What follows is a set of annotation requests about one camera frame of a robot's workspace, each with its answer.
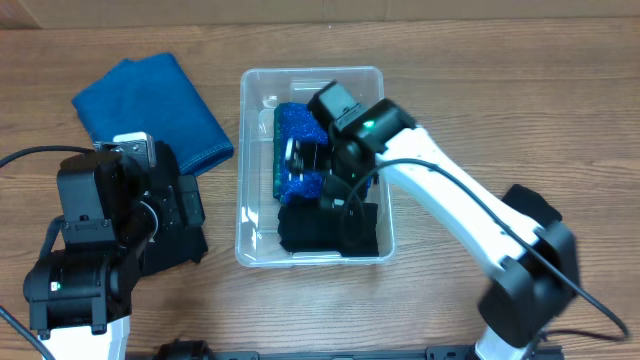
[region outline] table surface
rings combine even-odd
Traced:
[[[191,26],[0,32],[0,156],[90,146],[71,98],[123,58],[174,53],[234,145],[240,77],[255,67],[375,65],[386,95],[494,194],[542,193],[579,238],[586,289],[640,329],[640,19]],[[0,171],[0,300],[28,323],[22,281],[49,220],[68,154]],[[470,344],[487,285],[471,257],[396,191],[398,248],[385,266],[240,266],[234,256],[237,159],[200,176],[210,251],[143,279],[130,351],[176,337],[215,350],[419,349]],[[615,333],[576,300],[553,327]],[[36,358],[0,324],[0,358]],[[637,358],[640,343],[556,339],[570,359]]]

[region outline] blue towel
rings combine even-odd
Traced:
[[[171,54],[125,59],[71,101],[93,141],[144,131],[171,146],[183,175],[233,156],[233,145]]]

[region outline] tabletop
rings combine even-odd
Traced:
[[[90,146],[71,98],[123,58],[180,65],[238,145],[240,78],[257,67],[374,65],[385,95],[491,192],[538,191],[578,236],[584,287],[640,329],[640,19],[492,20],[0,32],[0,157]],[[0,301],[23,323],[24,276],[52,217],[61,153],[0,170]],[[488,281],[416,201],[394,191],[384,266],[249,269],[234,256],[237,159],[198,177],[209,253],[142,279],[130,351],[175,338],[265,353],[472,344]],[[584,300],[553,322],[616,333]],[[640,342],[554,338],[569,359],[637,358]],[[0,323],[0,359],[36,353]]]

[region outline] white plastic bin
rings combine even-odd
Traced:
[[[384,96],[382,73],[375,67],[251,69],[240,87],[236,258],[248,267],[293,265],[369,265],[389,261],[396,250],[391,189],[380,179],[366,202],[378,203],[378,257],[342,257],[337,252],[289,253],[280,246],[278,211],[273,198],[273,114],[284,102],[307,103],[332,80],[359,102],[371,106]]]

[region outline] blue cloth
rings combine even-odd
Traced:
[[[283,103],[274,113],[274,171],[273,197],[283,204],[291,204],[296,198],[317,199],[322,195],[324,175],[317,172],[305,173],[304,181],[298,176],[289,179],[290,172],[285,165],[287,140],[328,144],[327,133],[307,109],[306,104]]]
[[[233,145],[171,54],[125,59],[71,101],[93,141],[144,131],[171,146],[182,174],[200,175]]]

